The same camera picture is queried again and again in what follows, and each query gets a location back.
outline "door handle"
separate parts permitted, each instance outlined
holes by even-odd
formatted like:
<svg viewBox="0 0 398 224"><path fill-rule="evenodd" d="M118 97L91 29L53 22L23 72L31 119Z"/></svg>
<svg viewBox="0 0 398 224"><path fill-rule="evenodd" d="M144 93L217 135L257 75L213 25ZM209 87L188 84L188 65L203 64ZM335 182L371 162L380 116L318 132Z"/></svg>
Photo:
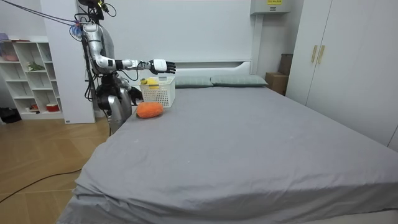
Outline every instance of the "door handle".
<svg viewBox="0 0 398 224"><path fill-rule="evenodd" d="M317 50L318 50L318 46L317 45L313 46L311 63L313 63L315 61L315 56L317 55Z"/></svg>
<svg viewBox="0 0 398 224"><path fill-rule="evenodd" d="M318 57L318 64L321 64L321 62L322 62L322 57L323 57L323 52L324 51L325 51L325 46L322 45L321 52L319 53L319 57Z"/></svg>

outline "humanoid robot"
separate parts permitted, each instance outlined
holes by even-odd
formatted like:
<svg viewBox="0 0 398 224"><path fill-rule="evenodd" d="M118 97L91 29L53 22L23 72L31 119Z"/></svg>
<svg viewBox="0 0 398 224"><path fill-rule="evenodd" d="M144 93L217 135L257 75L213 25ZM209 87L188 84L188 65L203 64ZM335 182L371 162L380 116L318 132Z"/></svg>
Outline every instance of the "humanoid robot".
<svg viewBox="0 0 398 224"><path fill-rule="evenodd" d="M104 1L79 0L80 4L88 7L89 23L81 27L81 42L85 52L89 82L93 81L92 71L97 77L101 77L101 85L97 87L96 101L101 110L108 117L109 127L115 133L132 114L131 96L129 93L136 91L125 79L119 76L120 70L150 70L153 74L175 73L175 64L162 59L154 59L148 62L141 60L115 60L111 36L100 25L104 19L103 11L109 13Z"/></svg>

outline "white basket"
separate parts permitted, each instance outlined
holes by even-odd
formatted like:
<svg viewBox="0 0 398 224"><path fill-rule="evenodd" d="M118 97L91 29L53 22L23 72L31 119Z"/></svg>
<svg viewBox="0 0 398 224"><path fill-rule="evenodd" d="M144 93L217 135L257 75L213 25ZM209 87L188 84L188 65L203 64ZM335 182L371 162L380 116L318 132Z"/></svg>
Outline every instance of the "white basket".
<svg viewBox="0 0 398 224"><path fill-rule="evenodd" d="M151 77L158 85L139 85L145 102L158 102L170 108L175 98L175 77Z"/></svg>

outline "white wardrobe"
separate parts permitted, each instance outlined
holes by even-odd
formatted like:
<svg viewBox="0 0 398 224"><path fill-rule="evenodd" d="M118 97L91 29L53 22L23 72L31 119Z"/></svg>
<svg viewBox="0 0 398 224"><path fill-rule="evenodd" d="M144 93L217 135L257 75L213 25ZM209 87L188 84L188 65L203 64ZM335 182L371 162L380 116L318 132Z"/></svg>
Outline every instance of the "white wardrobe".
<svg viewBox="0 0 398 224"><path fill-rule="evenodd" d="M286 96L398 151L398 0L305 0Z"/></svg>

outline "yellow sticker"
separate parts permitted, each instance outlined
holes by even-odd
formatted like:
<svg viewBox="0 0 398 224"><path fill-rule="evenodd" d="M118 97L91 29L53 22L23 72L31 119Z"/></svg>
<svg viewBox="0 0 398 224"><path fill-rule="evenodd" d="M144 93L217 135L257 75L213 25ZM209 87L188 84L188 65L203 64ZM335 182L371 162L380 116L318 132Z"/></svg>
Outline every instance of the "yellow sticker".
<svg viewBox="0 0 398 224"><path fill-rule="evenodd" d="M268 4L282 4L282 0L268 0Z"/></svg>

